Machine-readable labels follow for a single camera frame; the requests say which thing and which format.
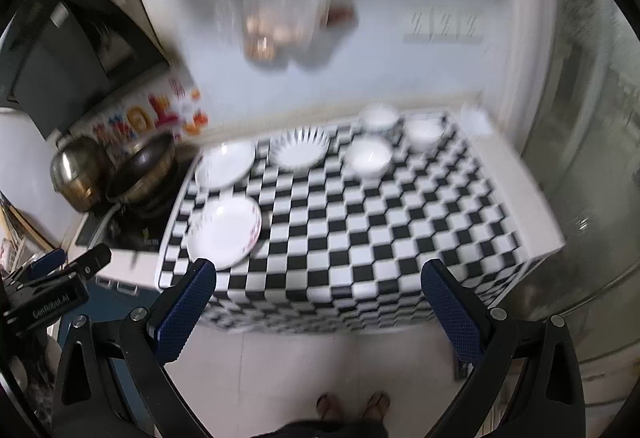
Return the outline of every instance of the table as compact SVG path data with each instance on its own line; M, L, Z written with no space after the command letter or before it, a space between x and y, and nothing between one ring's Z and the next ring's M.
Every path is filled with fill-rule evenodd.
M233 187L199 190L193 168L162 241L158 287L187 270L185 234L205 203L248 195L262 211L262 231L248 258L218 272L202 319L219 328L336 332L423 322L433 315L420 269L432 258L491 303L529 258L473 147L450 115L437 115L445 134L436 152L412 152L396 130L392 164L377 179L360 179L342 163L362 133L357 120L324 127L329 151L306 173L270 165L268 137Z

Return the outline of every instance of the stove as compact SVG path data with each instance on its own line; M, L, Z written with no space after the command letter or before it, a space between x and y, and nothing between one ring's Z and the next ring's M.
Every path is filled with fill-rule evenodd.
M176 161L164 181L144 203L124 205L109 221L102 242L110 249L157 253L169 221L175 199L193 160ZM113 204L103 202L89 212L76 246L87 247L102 218Z

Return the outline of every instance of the screw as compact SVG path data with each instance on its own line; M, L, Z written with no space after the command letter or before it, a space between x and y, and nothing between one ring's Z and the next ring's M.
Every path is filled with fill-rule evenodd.
M493 317L497 321L504 321L505 319L507 319L507 312L505 312L502 308L492 308L491 312L489 313L491 314L491 317Z
M79 315L71 324L74 328L79 328L80 326L84 326L84 323L86 323L86 315Z
M558 328L562 328L564 326L564 319L562 319L562 317L560 317L559 315L552 315L551 324L553 326L557 326Z
M131 310L129 317L134 321L143 320L146 317L146 308L134 308Z

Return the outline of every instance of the wall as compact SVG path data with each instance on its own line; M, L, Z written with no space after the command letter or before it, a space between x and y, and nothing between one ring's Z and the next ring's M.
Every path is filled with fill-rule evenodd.
M0 190L54 242L62 241L77 215L54 192L49 164L56 150L44 141L36 126L22 113L0 113Z
M501 93L510 0L353 1L357 28L325 34L312 54L286 68L265 70L217 35L215 0L143 0L161 42L186 62L212 125L342 100ZM402 12L423 6L482 12L484 40L477 45L404 43Z

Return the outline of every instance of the sandal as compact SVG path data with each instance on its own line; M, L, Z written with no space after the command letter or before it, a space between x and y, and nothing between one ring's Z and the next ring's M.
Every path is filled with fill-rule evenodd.
M320 417L320 420L323 421L341 422L344 420L340 400L331 393L321 394L320 397L318 397L316 413Z
M391 398L389 395L384 391L376 391L367 402L367 407L364 408L362 417L382 422L390 406Z

